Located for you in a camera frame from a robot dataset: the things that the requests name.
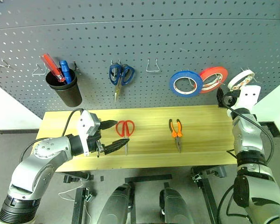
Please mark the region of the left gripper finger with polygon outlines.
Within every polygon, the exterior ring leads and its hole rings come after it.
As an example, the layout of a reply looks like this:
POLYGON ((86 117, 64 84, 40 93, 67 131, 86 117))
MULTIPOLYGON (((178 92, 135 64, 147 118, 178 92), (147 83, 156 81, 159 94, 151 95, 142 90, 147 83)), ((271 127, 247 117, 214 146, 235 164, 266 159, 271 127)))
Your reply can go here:
POLYGON ((116 141, 112 142, 112 144, 104 146, 104 154, 107 155, 107 154, 113 153, 115 151, 118 151, 119 149, 124 147, 128 142, 129 142, 128 138, 122 138, 122 139, 116 140, 116 141))
POLYGON ((101 121, 100 122, 100 129, 101 130, 105 130, 108 128, 111 128, 113 126, 115 126, 118 122, 115 120, 106 120, 106 121, 101 121))

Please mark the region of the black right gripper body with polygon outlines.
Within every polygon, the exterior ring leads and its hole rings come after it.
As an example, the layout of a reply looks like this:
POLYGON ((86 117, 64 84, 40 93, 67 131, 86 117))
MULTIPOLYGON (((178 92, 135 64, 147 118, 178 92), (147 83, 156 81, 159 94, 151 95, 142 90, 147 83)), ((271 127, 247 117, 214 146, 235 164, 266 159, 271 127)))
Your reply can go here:
POLYGON ((234 106, 237 99, 239 98, 239 95, 240 95, 240 90, 234 90, 224 94, 223 106, 225 108, 234 106))

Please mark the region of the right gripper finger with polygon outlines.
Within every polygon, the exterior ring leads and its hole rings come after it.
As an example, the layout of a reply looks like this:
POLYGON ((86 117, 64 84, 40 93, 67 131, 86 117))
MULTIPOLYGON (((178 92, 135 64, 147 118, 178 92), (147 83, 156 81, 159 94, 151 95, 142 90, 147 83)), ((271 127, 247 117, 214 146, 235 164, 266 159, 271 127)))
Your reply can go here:
POLYGON ((217 103, 219 108, 224 108, 224 92, 221 87, 217 89, 217 103))

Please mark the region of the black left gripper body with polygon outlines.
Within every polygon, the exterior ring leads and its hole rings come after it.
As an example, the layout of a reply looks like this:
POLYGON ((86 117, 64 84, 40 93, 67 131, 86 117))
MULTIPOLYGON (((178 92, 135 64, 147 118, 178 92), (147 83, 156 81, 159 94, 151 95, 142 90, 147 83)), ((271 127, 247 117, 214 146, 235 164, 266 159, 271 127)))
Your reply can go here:
POLYGON ((93 136, 88 136, 87 145, 90 153, 96 153, 99 158, 100 154, 104 152, 105 145, 101 143, 101 129, 103 126, 103 121, 100 122, 100 127, 95 132, 93 136))

